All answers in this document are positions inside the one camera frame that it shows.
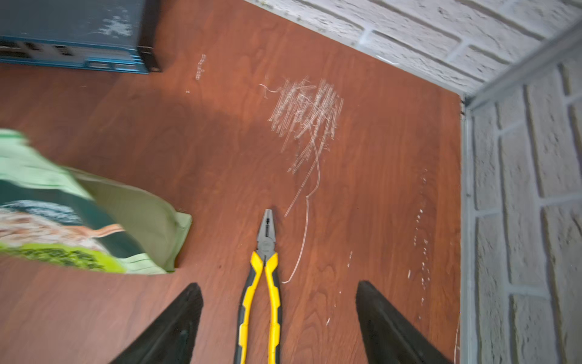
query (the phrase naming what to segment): wood grain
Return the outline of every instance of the wood grain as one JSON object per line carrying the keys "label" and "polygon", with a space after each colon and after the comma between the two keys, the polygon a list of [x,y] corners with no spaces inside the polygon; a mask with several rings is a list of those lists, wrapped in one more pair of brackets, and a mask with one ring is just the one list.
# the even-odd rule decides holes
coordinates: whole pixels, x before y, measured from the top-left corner
{"label": "wood grain", "polygon": [[[282,287],[282,362],[366,362],[355,308],[360,280],[452,359],[458,96],[245,1],[171,0],[162,9],[163,73],[0,65],[1,127],[22,131],[59,164],[147,189],[194,220],[178,270],[165,276],[1,256],[0,362],[105,363],[192,281],[205,301],[193,362],[230,362],[264,209],[275,213],[283,280],[305,222],[303,197],[283,218],[307,171],[287,173],[295,149],[279,152],[282,140],[267,122],[277,95],[266,100],[258,84],[275,89],[306,76],[334,84],[345,104],[310,199],[303,259]],[[196,81],[201,54],[205,72]],[[306,189],[314,184],[315,174]],[[251,312],[251,363],[267,361],[268,312],[262,281]]]}

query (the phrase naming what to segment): brick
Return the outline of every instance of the brick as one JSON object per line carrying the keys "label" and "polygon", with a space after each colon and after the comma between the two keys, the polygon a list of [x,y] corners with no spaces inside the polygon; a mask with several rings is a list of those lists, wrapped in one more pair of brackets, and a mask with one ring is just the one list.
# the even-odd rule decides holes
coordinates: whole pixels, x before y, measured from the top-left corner
{"label": "brick", "polygon": [[510,6],[505,15],[528,29],[551,37],[579,19],[582,9],[562,0],[521,0]]}
{"label": "brick", "polygon": [[481,345],[481,363],[505,364],[509,350],[505,330],[508,308],[500,299],[503,291],[503,262],[500,254],[502,242],[501,218],[489,215],[477,219],[477,306]]}
{"label": "brick", "polygon": [[527,86],[538,174],[544,196],[582,189],[580,167],[565,115],[558,73],[549,72]]}
{"label": "brick", "polygon": [[458,39],[370,1],[325,0],[320,3],[353,17],[357,23],[368,23],[380,33],[437,58],[446,57],[459,43]]}
{"label": "brick", "polygon": [[501,63],[473,47],[466,47],[450,64],[483,80],[492,79],[508,67],[507,62]]}
{"label": "brick", "polygon": [[550,301],[522,295],[513,295],[511,301],[517,351],[515,364],[558,363]]}
{"label": "brick", "polygon": [[510,125],[524,124],[526,122],[526,103],[523,98],[521,86],[511,90],[497,103],[499,111],[499,127],[507,128]]}
{"label": "brick", "polygon": [[248,1],[344,43],[355,44],[363,31],[362,27],[321,11],[318,7],[311,6],[307,2],[294,0]]}
{"label": "brick", "polygon": [[455,0],[384,2],[449,33],[472,39],[475,45],[508,61],[516,61],[529,54],[540,43],[504,22]]}
{"label": "brick", "polygon": [[582,359],[582,202],[544,208],[565,362]]}
{"label": "brick", "polygon": [[582,98],[570,106],[570,115],[574,119],[574,138],[577,143],[582,143]]}
{"label": "brick", "polygon": [[503,135],[500,151],[509,279],[514,284],[545,287],[545,259],[538,227],[540,213],[532,196],[535,177],[528,163],[526,127]]}
{"label": "brick", "polygon": [[380,55],[392,62],[396,62],[410,72],[423,73],[438,82],[460,90],[473,91],[482,85],[482,82],[478,80],[459,73],[376,33],[371,33],[362,46],[372,54]]}
{"label": "brick", "polygon": [[486,210],[499,206],[497,151],[494,142],[495,105],[486,104],[473,111],[475,157],[475,207]]}
{"label": "brick", "polygon": [[563,66],[567,93],[576,94],[582,92],[582,52],[565,60]]}
{"label": "brick", "polygon": [[507,0],[474,0],[474,2],[491,10],[497,10],[501,5],[505,4]]}

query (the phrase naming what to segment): white brick wall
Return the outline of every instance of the white brick wall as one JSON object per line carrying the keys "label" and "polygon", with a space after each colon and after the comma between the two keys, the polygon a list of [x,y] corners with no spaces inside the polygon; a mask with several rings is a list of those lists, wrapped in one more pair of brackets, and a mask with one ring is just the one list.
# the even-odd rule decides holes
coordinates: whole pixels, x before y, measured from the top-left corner
{"label": "white brick wall", "polygon": [[582,16],[574,0],[248,1],[460,94]]}
{"label": "white brick wall", "polygon": [[582,50],[469,110],[477,363],[582,363],[581,86]]}

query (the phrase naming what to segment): wooden surface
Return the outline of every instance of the wooden surface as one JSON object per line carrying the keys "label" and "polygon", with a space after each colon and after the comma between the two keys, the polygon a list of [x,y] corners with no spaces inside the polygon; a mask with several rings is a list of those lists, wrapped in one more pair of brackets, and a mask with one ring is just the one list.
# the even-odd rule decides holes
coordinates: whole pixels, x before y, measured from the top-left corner
{"label": "wooden surface", "polygon": [[[303,259],[282,287],[282,363],[366,362],[360,280],[452,359],[458,96],[242,0],[165,1],[156,51],[165,70],[148,76],[0,65],[0,126],[22,131],[59,164],[149,190],[194,220],[177,272],[165,276],[0,257],[0,362],[108,362],[191,281],[205,301],[193,362],[231,362],[264,209],[274,209],[283,280],[305,222],[304,197],[283,218],[306,170],[287,173],[294,150],[279,152],[267,122],[277,95],[264,99],[259,84],[275,89],[306,76],[334,84],[345,103],[321,160]],[[268,312],[263,278],[250,363],[267,361]]]}

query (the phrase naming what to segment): yellow pliers handle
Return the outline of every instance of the yellow pliers handle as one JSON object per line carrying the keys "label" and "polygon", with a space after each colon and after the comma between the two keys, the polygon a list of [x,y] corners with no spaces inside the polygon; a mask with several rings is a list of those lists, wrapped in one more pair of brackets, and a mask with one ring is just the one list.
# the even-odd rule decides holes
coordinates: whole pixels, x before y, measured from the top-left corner
{"label": "yellow pliers handle", "polygon": [[269,287],[271,301],[271,326],[269,328],[269,364],[279,364],[281,360],[281,325],[282,308],[281,293],[279,292],[279,275],[277,266],[279,256],[273,254],[266,262],[263,262],[257,252],[251,256],[251,269],[244,284],[243,294],[240,298],[239,317],[237,320],[235,364],[246,363],[247,344],[249,339],[249,314],[253,302],[254,293],[257,290],[263,268]]}

